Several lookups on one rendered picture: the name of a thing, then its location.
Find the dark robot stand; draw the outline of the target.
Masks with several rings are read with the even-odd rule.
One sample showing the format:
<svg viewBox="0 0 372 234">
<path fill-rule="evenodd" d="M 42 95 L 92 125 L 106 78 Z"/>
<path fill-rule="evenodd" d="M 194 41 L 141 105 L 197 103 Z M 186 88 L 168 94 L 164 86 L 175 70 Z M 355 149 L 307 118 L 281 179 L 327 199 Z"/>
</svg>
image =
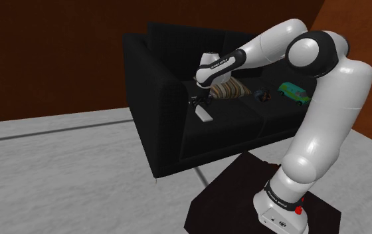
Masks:
<svg viewBox="0 0 372 234">
<path fill-rule="evenodd" d="M 279 165 L 243 152 L 192 202 L 184 228 L 188 234 L 290 234 L 295 226 L 269 211 L 258 215 L 253 197 Z"/>
</svg>

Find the black sofa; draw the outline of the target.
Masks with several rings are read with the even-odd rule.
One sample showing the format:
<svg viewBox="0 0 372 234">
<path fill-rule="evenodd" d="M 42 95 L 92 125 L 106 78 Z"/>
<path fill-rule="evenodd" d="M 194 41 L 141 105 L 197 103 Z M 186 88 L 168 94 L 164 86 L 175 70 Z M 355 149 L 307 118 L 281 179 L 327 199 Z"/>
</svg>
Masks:
<svg viewBox="0 0 372 234">
<path fill-rule="evenodd" d="M 225 55 L 252 35 L 235 31 L 149 23 L 147 33 L 122 37 L 126 96 L 154 177 L 165 177 L 249 151 L 295 135 L 307 106 L 278 93 L 283 82 L 308 95 L 316 80 L 293 72 L 285 61 L 236 70 L 232 76 L 252 94 L 214 99 L 206 106 L 213 121 L 202 122 L 188 101 L 196 96 L 194 79 L 201 55 Z M 259 102 L 262 87 L 271 99 Z"/>
</svg>

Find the green toy van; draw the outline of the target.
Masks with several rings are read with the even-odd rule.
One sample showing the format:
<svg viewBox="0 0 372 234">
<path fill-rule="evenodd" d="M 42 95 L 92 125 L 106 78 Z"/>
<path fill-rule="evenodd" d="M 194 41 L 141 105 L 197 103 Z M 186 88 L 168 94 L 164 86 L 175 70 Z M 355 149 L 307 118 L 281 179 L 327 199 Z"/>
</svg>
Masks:
<svg viewBox="0 0 372 234">
<path fill-rule="evenodd" d="M 288 98 L 294 100 L 297 105 L 302 106 L 309 104 L 311 98 L 308 96 L 307 92 L 300 88 L 299 86 L 291 82 L 283 82 L 278 87 L 278 93 L 281 96 L 287 96 Z"/>
</svg>

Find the white remote control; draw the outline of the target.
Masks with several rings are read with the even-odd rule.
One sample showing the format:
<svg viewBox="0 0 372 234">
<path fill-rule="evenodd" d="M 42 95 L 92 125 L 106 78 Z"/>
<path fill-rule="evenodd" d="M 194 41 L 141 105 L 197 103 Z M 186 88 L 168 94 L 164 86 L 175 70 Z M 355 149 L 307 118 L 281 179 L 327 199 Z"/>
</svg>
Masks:
<svg viewBox="0 0 372 234">
<path fill-rule="evenodd" d="M 196 105 L 195 114 L 200 118 L 202 122 L 211 122 L 213 118 L 211 115 L 200 105 Z"/>
</svg>

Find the dark round headphones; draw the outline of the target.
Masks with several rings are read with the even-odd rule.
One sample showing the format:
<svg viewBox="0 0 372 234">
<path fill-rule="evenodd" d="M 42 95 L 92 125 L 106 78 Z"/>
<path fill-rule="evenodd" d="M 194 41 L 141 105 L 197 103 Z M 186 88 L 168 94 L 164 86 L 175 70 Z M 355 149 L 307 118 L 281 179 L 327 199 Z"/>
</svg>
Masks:
<svg viewBox="0 0 372 234">
<path fill-rule="evenodd" d="M 267 102 L 271 99 L 270 91 L 262 87 L 254 92 L 254 98 L 259 102 Z"/>
</svg>

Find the striped brown cushion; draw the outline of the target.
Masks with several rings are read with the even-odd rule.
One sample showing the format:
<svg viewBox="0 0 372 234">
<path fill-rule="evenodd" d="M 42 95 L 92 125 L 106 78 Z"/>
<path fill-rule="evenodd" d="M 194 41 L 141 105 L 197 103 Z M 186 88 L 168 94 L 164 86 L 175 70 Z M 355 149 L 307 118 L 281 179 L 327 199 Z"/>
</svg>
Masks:
<svg viewBox="0 0 372 234">
<path fill-rule="evenodd" d="M 252 92 L 232 76 L 227 82 L 214 85 L 209 94 L 215 99 L 235 99 L 250 95 Z"/>
</svg>

